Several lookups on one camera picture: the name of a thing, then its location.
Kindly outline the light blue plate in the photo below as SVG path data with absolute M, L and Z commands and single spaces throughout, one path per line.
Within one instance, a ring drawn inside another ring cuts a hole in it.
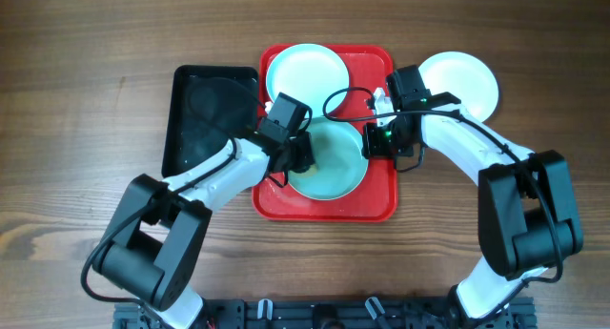
M 326 99 L 349 86 L 350 75 L 343 60 L 317 44 L 298 44 L 281 51 L 266 74 L 266 90 L 272 101 L 285 93 L 308 105 L 313 117 L 322 117 Z
M 369 161 L 362 155 L 361 133 L 350 123 L 315 118 L 307 129 L 317 165 L 316 173 L 289 172 L 289 184 L 314 200 L 335 200 L 352 192 L 363 180 Z

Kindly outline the light blue plate top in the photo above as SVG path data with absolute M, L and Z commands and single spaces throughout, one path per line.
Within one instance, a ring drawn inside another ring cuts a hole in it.
M 317 44 L 298 44 L 281 51 L 266 74 L 266 90 L 272 101 L 285 93 L 308 105 L 313 117 L 322 117 L 326 99 L 349 86 L 350 75 L 343 60 Z

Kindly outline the white plate with stain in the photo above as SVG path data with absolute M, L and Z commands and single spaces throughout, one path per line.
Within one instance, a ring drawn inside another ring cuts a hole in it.
M 418 70 L 432 94 L 451 93 L 480 122 L 489 119 L 498 106 L 496 77 L 487 65 L 471 54 L 440 52 L 427 58 Z

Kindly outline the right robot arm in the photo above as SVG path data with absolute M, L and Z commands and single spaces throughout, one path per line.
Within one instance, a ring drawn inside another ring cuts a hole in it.
M 367 156 L 419 144 L 448 157 L 478 188 L 482 256 L 452 287 L 444 319 L 474 328 L 496 319 L 532 283 L 555 284 L 583 246 L 570 171 L 555 151 L 535 153 L 493 132 L 465 106 L 380 113 L 365 126 Z

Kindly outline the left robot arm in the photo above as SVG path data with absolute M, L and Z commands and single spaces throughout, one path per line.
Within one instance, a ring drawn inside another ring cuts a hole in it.
M 309 133 L 298 130 L 278 141 L 256 132 L 229 137 L 216 154 L 182 174 L 136 177 L 86 259 L 83 290 L 98 301 L 119 302 L 92 290 L 88 274 L 95 271 L 162 327 L 194 328 L 204 300 L 190 280 L 213 212 L 272 173 L 302 172 L 313 163 Z

